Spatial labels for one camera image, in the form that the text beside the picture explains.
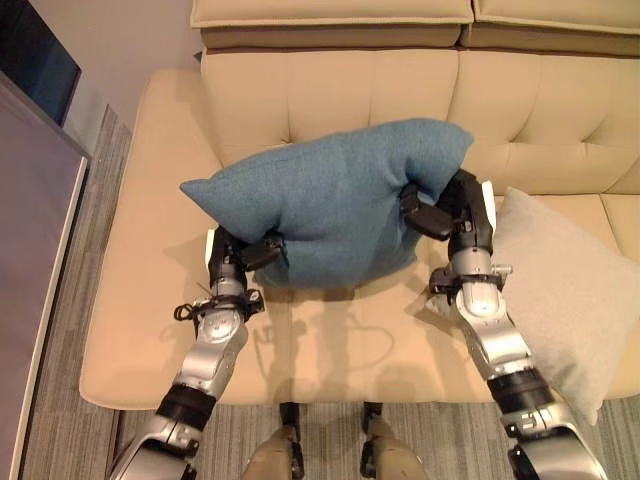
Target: wall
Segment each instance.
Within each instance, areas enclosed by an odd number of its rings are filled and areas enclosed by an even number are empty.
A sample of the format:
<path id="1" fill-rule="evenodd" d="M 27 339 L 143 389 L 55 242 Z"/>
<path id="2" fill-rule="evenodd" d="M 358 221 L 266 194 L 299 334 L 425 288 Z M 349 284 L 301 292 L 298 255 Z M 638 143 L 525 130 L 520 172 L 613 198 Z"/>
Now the wall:
<path id="1" fill-rule="evenodd" d="M 31 0 L 32 5 L 131 128 L 140 92 L 158 68 L 198 68 L 190 0 Z"/>

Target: floor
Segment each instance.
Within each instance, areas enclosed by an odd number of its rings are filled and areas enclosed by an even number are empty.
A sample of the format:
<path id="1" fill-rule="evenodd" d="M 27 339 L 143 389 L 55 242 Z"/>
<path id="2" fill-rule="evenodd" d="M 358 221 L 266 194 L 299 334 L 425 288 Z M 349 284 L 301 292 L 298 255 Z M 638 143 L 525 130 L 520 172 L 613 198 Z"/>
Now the floor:
<path id="1" fill-rule="evenodd" d="M 78 394 L 88 315 L 115 208 L 130 135 L 107 110 L 76 220 L 41 363 L 22 478 L 102 480 L 148 412 L 114 412 Z M 308 479 L 356 480 L 360 448 L 357 404 L 302 408 Z M 396 434 L 424 460 L 432 479 L 508 480 L 509 442 L 493 404 L 389 405 Z M 217 406 L 196 460 L 198 478 L 239 477 L 251 452 L 278 425 L 272 406 Z M 640 478 L 640 396 L 607 401 L 597 428 L 583 433 L 612 480 Z"/>

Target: blue cushion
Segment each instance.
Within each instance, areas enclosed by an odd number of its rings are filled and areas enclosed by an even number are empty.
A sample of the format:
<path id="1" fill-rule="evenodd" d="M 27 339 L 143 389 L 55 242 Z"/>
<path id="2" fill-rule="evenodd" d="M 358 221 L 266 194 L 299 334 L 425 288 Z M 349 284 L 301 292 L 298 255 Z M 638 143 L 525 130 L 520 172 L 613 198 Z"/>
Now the blue cushion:
<path id="1" fill-rule="evenodd" d="M 415 182 L 433 205 L 472 140 L 437 120 L 392 122 L 269 150 L 180 188 L 247 243 L 282 234 L 286 253 L 256 272 L 261 284 L 356 285 L 415 260 L 419 235 L 398 195 Z"/>

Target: white pillow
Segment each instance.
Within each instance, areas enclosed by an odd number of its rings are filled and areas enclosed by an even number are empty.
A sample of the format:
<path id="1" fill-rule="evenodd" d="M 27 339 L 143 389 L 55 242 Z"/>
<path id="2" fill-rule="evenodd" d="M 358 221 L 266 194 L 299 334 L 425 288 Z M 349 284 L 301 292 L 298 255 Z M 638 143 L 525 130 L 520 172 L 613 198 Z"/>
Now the white pillow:
<path id="1" fill-rule="evenodd" d="M 536 367 L 595 425 L 640 318 L 640 265 L 513 188 L 493 244 L 493 263 L 513 266 L 503 294 Z"/>

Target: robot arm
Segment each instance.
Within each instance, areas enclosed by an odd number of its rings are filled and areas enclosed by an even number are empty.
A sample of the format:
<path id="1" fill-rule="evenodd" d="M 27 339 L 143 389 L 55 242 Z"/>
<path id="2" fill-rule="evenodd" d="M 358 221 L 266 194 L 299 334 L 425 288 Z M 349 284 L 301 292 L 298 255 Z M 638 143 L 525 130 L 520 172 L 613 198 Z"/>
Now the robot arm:
<path id="1" fill-rule="evenodd" d="M 518 480 L 606 480 L 569 408 L 554 400 L 531 353 L 509 318 L 501 290 L 511 267 L 491 264 L 495 215 L 492 189 L 460 170 L 435 207 L 421 204 L 417 187 L 401 194 L 402 213 L 420 233 L 449 239 L 449 265 L 429 281 L 445 294 L 478 371 L 517 444 L 509 461 Z"/>
<path id="2" fill-rule="evenodd" d="M 247 342 L 245 322 L 264 309 L 260 292 L 247 290 L 245 271 L 277 257 L 282 243 L 267 235 L 247 246 L 218 227 L 207 246 L 212 247 L 207 252 L 211 297 L 174 312 L 176 320 L 194 322 L 196 342 L 155 415 L 116 459 L 110 480 L 196 478 L 191 462 Z"/>

